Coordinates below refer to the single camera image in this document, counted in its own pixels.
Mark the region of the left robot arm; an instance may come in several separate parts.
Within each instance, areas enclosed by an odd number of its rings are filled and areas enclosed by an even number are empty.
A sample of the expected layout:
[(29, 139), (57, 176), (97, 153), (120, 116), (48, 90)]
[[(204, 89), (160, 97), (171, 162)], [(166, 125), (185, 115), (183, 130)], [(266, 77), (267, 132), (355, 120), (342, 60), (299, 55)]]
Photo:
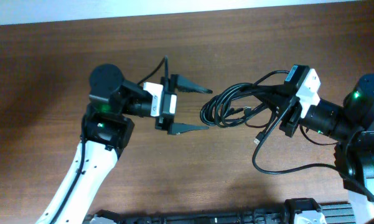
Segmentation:
[(90, 102), (81, 123), (73, 162), (38, 223), (82, 223), (106, 176), (131, 138), (132, 116), (154, 118), (155, 128), (170, 135), (202, 130), (176, 123), (177, 92), (211, 94), (182, 75), (164, 72), (159, 83), (133, 83), (113, 64), (97, 66), (89, 77)]

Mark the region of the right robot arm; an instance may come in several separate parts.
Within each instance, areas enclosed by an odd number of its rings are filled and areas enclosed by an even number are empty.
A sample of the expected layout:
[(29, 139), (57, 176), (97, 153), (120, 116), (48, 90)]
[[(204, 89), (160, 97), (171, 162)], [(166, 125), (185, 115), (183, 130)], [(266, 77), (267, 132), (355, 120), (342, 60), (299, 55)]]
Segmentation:
[(252, 84), (257, 99), (275, 110), (269, 127), (255, 139), (253, 166), (271, 175), (321, 167), (313, 163), (284, 170), (261, 168), (257, 155), (276, 127), (289, 137), (302, 127), (334, 139), (335, 163), (328, 168), (343, 179), (357, 222), (374, 222), (374, 73), (362, 76), (341, 106), (322, 99), (320, 85), (316, 70), (307, 65), (293, 65), (281, 85)]

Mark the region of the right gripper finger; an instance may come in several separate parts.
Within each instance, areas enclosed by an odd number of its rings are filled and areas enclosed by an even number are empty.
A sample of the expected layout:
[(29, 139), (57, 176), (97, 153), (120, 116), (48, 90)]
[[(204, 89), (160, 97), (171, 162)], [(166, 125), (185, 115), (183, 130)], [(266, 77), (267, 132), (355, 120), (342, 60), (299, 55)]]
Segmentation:
[(284, 112), (286, 112), (282, 120), (290, 120), (291, 110), (287, 110), (287, 108), (291, 102), (291, 95), (283, 95), (280, 93), (257, 93), (255, 94), (255, 97), (261, 101), (261, 104), (257, 106), (258, 109), (255, 108), (255, 114), (268, 108), (271, 111), (277, 111), (277, 117), (280, 117)]
[(258, 96), (279, 95), (289, 97), (294, 94), (294, 89), (288, 85), (256, 85), (253, 93)]

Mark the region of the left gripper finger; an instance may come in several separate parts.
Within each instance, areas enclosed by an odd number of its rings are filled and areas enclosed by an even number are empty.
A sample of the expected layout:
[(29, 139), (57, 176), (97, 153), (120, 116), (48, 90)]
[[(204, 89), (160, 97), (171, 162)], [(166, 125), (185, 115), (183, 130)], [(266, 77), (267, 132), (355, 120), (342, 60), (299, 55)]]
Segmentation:
[(187, 93), (203, 93), (203, 94), (212, 94), (213, 91), (202, 87), (182, 75), (175, 75), (175, 87), (181, 92)]
[(193, 124), (185, 123), (172, 123), (167, 130), (167, 133), (170, 135), (179, 135), (189, 131), (200, 131), (209, 129), (208, 126), (196, 126)]

